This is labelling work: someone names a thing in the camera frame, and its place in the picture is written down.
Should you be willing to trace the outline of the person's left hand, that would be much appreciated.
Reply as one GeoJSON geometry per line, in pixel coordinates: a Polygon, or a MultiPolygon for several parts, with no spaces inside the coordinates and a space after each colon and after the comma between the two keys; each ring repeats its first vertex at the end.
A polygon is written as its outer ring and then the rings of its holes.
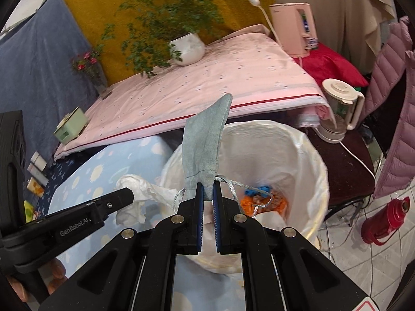
{"type": "MultiPolygon", "coordinates": [[[[51,260],[46,266],[52,274],[52,280],[47,283],[48,294],[51,295],[67,280],[67,276],[65,276],[66,269],[62,262],[60,262],[60,260],[57,258],[51,260]]],[[[19,299],[22,302],[28,302],[30,299],[30,293],[27,291],[24,285],[14,277],[8,276],[6,278],[19,299]]]]}

